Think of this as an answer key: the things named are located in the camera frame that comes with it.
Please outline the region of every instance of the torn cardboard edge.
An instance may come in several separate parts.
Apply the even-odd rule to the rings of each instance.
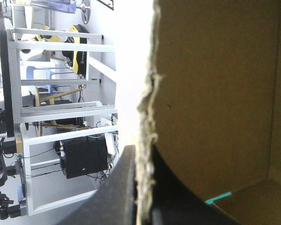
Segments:
[[[153,103],[158,92],[160,75],[155,66],[156,51],[158,47],[158,27],[161,17],[158,0],[153,1],[154,14],[152,17],[151,50],[148,58],[148,74],[145,78],[145,90],[138,105],[140,114],[139,146],[136,148],[135,165],[137,181],[137,215],[136,224],[141,225],[150,219],[152,207],[154,165],[152,161],[152,144],[157,141]]]

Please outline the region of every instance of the box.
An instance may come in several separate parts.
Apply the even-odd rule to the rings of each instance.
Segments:
[[[281,225],[281,1],[158,2],[157,147],[244,225]]]

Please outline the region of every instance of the black cable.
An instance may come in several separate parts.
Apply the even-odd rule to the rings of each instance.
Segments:
[[[4,155],[4,157],[5,158],[12,158],[12,157],[14,157],[15,156],[15,154],[14,153],[12,153],[13,155],[11,156],[11,157],[7,157],[4,153],[2,153],[3,155]]]
[[[35,169],[31,169],[31,170],[43,169],[43,168],[47,168],[47,167],[54,166],[54,165],[59,165],[59,164],[60,164],[60,163],[55,163],[55,164],[52,164],[52,165],[47,165],[47,166],[43,166],[43,167],[39,167],[39,168],[35,168]]]
[[[55,149],[55,148],[49,149],[49,150],[47,150],[47,151],[44,151],[44,152],[42,152],[42,153],[36,154],[36,155],[34,155],[34,156],[30,156],[30,157],[22,157],[22,156],[19,156],[19,155],[16,155],[16,154],[15,154],[15,155],[18,156],[19,158],[32,158],[32,157],[35,157],[35,156],[42,155],[42,154],[44,154],[44,153],[46,153],[46,152],[52,151],[53,149]]]
[[[44,175],[48,175],[50,173],[56,173],[56,172],[60,172],[62,170],[55,170],[55,171],[51,171],[51,172],[44,172],[44,173],[40,173],[40,174],[37,174],[37,175],[26,175],[26,176],[29,176],[29,177],[26,177],[26,179],[31,179],[31,178],[34,178],[34,177],[40,177],[40,176],[44,176]]]

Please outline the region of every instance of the floor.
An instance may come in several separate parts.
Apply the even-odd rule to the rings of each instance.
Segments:
[[[281,184],[271,180],[215,204],[244,225],[281,225]]]

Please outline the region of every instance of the blue cloth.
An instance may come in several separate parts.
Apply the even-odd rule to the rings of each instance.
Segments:
[[[76,0],[32,0],[31,4],[65,13],[76,12]]]

